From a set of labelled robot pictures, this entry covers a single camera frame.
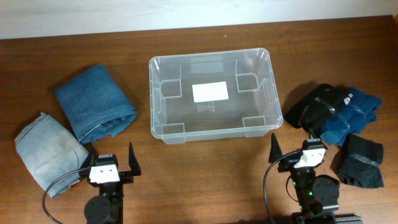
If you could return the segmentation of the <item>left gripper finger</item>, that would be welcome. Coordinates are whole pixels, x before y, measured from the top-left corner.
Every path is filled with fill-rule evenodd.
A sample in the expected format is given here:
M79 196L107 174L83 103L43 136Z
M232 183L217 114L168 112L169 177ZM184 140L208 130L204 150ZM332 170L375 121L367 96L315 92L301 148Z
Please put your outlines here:
M95 148L92 147L91 150L89 151L86 159L82 163L81 167L88 168L88 167L93 166L96 163L97 158L98 158L98 152Z
M141 175L141 167L137 161L136 155L134 153L134 148L132 142L129 143L129 166L133 176Z

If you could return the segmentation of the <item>black garment with tape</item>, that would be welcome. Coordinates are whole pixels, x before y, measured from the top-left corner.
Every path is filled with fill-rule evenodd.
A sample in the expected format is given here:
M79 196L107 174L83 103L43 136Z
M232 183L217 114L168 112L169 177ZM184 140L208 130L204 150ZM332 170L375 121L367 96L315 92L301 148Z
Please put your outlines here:
M321 84L293 105L284 119L296 129L316 130L348 105L350 94L347 88Z

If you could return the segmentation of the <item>small black garment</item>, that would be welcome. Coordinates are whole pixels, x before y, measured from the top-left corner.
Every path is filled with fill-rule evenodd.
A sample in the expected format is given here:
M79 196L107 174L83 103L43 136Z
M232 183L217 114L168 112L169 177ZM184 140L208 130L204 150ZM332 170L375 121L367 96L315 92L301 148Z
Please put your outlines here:
M336 171L342 183L365 189L384 187L380 170L384 159L382 144L349 134L342 150L343 157Z

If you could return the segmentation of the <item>navy blue garment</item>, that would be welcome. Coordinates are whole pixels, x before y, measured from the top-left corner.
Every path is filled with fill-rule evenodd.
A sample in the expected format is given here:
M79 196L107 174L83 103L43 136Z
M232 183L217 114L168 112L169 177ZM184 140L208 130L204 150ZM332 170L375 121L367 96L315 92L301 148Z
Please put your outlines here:
M346 106L319 129L320 138L330 146L342 146L348 134L360 134L369 123L375 122L382 99L351 87L345 102Z

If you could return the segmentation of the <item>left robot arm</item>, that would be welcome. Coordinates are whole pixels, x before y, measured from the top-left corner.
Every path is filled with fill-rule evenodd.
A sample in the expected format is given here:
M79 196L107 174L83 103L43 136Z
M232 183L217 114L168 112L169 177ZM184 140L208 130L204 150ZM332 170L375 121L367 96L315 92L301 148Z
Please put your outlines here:
M127 171L118 170L118 159L114 154L99 155L92 149L79 172L88 183L99 190L85 205L84 216L87 224L123 223L123 186L132 184L135 176L141 175L141 167L136 159L133 145L129 145Z

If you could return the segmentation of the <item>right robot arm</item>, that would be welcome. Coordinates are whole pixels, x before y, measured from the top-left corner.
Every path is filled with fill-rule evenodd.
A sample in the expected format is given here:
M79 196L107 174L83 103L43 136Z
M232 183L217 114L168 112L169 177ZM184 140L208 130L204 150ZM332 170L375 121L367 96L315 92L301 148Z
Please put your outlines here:
M269 221L275 223L267 199L267 177L274 166L279 173L288 172L292 180L300 211L291 214L292 223L362 223L357 215L335 215L339 209L340 183L329 175L316 175L315 168L324 161L327 147L322 140L310 138L302 147L283 154L275 134L271 134L271 149L267 168L263 178L264 203Z

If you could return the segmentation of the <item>light blue folded jeans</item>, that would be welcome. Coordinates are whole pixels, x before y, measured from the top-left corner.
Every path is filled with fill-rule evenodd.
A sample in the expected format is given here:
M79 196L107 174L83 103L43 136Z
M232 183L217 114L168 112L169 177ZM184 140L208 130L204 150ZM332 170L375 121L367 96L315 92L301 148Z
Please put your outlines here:
M14 142L27 170L50 197L64 193L78 182L79 174L64 175L81 168L88 151L49 114L41 113Z

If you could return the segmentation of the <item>dark blue folded jeans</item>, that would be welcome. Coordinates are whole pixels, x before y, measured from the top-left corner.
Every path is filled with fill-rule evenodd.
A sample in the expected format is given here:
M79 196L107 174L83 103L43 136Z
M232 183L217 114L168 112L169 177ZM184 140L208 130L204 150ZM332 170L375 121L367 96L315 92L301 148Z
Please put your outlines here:
M115 137L137 116L137 110L103 65L91 67L54 94L82 145Z

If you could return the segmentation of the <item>clear plastic storage bin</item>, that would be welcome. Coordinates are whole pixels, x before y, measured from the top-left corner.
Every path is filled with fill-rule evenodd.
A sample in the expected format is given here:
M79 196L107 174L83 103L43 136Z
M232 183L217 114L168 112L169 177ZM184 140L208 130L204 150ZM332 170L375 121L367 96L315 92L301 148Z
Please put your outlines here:
M226 82L228 100L195 103L192 85ZM284 119L270 53L263 48L149 60L150 131L166 144L258 137Z

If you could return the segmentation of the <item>white label in bin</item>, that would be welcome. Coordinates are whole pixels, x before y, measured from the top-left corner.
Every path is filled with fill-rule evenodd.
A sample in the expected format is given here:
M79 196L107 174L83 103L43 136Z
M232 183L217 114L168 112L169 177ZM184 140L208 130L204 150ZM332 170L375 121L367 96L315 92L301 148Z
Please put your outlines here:
M195 103L228 100L226 82L214 82L192 85L193 101Z

